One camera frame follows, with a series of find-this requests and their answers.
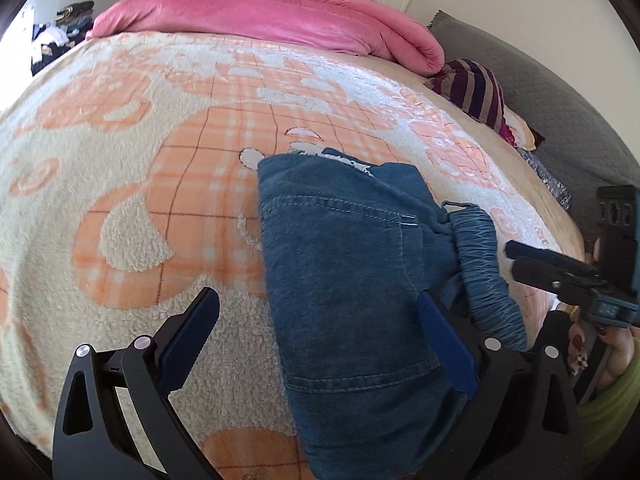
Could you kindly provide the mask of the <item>green right sleeve forearm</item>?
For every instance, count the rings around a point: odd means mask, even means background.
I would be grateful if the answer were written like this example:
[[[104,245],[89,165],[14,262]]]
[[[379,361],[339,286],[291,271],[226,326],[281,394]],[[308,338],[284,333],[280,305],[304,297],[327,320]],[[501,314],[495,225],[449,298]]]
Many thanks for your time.
[[[578,424],[582,441],[582,462],[590,468],[603,460],[624,432],[639,404],[639,341],[626,369],[610,388],[582,406],[578,406]]]

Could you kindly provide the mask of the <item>person's right hand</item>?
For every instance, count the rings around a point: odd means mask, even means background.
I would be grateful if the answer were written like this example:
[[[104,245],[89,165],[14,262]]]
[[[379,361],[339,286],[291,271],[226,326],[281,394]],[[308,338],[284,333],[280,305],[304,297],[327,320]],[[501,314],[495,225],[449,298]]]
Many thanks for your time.
[[[567,365],[570,374],[577,375],[588,367],[587,323],[580,319],[580,311],[572,314],[572,326],[568,331]],[[598,338],[611,348],[608,360],[599,376],[596,389],[604,391],[611,388],[626,373],[636,355],[634,342],[639,338],[638,327],[620,328],[605,325],[593,325]]]

